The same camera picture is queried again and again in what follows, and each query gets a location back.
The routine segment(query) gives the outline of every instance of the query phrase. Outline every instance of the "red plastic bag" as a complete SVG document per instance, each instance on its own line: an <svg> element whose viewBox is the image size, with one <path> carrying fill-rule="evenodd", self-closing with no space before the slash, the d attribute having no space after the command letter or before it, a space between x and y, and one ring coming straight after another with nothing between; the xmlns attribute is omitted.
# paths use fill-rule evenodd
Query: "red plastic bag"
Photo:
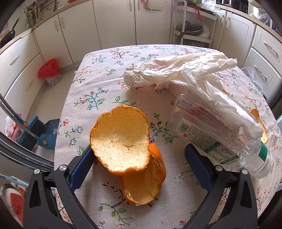
<svg viewBox="0 0 282 229"><path fill-rule="evenodd" d="M59 67L56 60L51 59L39 69L38 78L53 78L59 74Z"/></svg>

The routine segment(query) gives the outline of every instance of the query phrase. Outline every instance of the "cabinet handle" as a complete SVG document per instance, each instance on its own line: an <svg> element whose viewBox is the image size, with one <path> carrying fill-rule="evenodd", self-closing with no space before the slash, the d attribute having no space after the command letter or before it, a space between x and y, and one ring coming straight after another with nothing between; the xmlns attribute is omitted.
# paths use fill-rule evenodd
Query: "cabinet handle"
<svg viewBox="0 0 282 229"><path fill-rule="evenodd" d="M230 21L230 17L227 17L227 19L226 19L226 23L225 23L225 29L226 29L226 30L229 29L229 27L227 28L227 21L228 21L228 19L229 19L229 21Z"/></svg>
<svg viewBox="0 0 282 229"><path fill-rule="evenodd" d="M269 47L273 52L275 52L276 56L278 56L278 53L277 53L275 50L273 50L273 48L272 48L268 43L266 43L265 41L263 41L263 43L264 43L267 47Z"/></svg>
<svg viewBox="0 0 282 229"><path fill-rule="evenodd" d="M15 59L13 59L12 62L10 63L10 65L12 65L13 63L15 63L18 58L19 58L19 56L17 56Z"/></svg>
<svg viewBox="0 0 282 229"><path fill-rule="evenodd" d="M59 31L56 20L55 20L55 28L56 28L57 31Z"/></svg>
<svg viewBox="0 0 282 229"><path fill-rule="evenodd" d="M29 83L29 85L27 86L27 88L25 89L26 91L28 90L29 86L32 84L32 81Z"/></svg>
<svg viewBox="0 0 282 229"><path fill-rule="evenodd" d="M65 22L64 22L63 17L61 17L61 23L62 23L62 27L65 28Z"/></svg>
<svg viewBox="0 0 282 229"><path fill-rule="evenodd" d="M265 81L267 81L266 76L261 72L261 70L259 70L259 68L257 66L255 66L255 65L254 65L254 67L265 78Z"/></svg>
<svg viewBox="0 0 282 229"><path fill-rule="evenodd" d="M220 24L220 27L222 27L222 25L221 25L222 19L224 19L224 15L221 16L220 23L219 23L219 24Z"/></svg>

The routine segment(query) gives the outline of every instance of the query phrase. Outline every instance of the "silver screw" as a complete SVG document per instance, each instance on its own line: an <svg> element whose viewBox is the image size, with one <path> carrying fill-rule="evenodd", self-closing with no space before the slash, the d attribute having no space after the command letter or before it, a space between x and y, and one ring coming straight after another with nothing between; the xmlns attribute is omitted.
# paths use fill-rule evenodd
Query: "silver screw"
<svg viewBox="0 0 282 229"><path fill-rule="evenodd" d="M61 165L60 168L59 168L61 171L64 171L67 169L67 166L66 165Z"/></svg>
<svg viewBox="0 0 282 229"><path fill-rule="evenodd" d="M215 170L216 170L216 171L222 171L223 168L222 168L220 165L217 165L217 166L215 166Z"/></svg>
<svg viewBox="0 0 282 229"><path fill-rule="evenodd" d="M247 175L248 174L248 171L246 169L242 169L242 173Z"/></svg>
<svg viewBox="0 0 282 229"><path fill-rule="evenodd" d="M38 173L40 173L40 169L36 169L36 170L34 170L34 172L33 172L34 174L38 174Z"/></svg>

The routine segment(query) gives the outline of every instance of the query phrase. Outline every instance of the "barcode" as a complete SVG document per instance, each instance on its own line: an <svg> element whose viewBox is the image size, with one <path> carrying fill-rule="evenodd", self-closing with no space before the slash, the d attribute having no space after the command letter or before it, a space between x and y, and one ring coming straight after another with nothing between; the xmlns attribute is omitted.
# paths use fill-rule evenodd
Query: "barcode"
<svg viewBox="0 0 282 229"><path fill-rule="evenodd" d="M189 126L185 123L181 123L181 126L178 128L178 131L181 132L181 134L185 134L188 130Z"/></svg>

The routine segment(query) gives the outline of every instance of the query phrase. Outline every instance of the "drawer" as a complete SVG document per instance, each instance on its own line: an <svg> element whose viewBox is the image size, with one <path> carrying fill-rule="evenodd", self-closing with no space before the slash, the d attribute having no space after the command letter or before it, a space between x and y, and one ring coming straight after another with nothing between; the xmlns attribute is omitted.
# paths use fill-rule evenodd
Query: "drawer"
<svg viewBox="0 0 282 229"><path fill-rule="evenodd" d="M269 99L281 81L278 72L253 48L250 49L244 67L250 67L255 72L256 80L261 83L266 99Z"/></svg>
<svg viewBox="0 0 282 229"><path fill-rule="evenodd" d="M0 92L4 96L21 71L39 54L32 33L28 33L0 54Z"/></svg>
<svg viewBox="0 0 282 229"><path fill-rule="evenodd" d="M21 114L23 120L27 118L32 103L45 82L37 77L43 64L41 56L37 55L17 77L5 96L5 100L16 113Z"/></svg>
<svg viewBox="0 0 282 229"><path fill-rule="evenodd" d="M282 74L282 44L272 34L257 26L252 46Z"/></svg>

